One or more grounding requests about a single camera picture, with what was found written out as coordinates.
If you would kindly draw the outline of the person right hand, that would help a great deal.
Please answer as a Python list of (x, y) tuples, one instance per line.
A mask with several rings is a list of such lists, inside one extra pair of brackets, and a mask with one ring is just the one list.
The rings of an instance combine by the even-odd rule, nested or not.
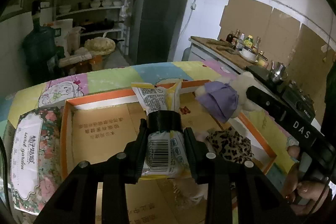
[[(301, 198), (308, 199), (309, 202), (306, 205), (295, 205), (293, 202), (296, 193)], [(281, 194), (290, 203), (291, 209), (297, 216), (317, 214), (325, 206), (329, 208), (331, 205), (332, 192), (329, 186), (320, 182), (299, 180), (298, 162), (294, 163), (288, 172)]]

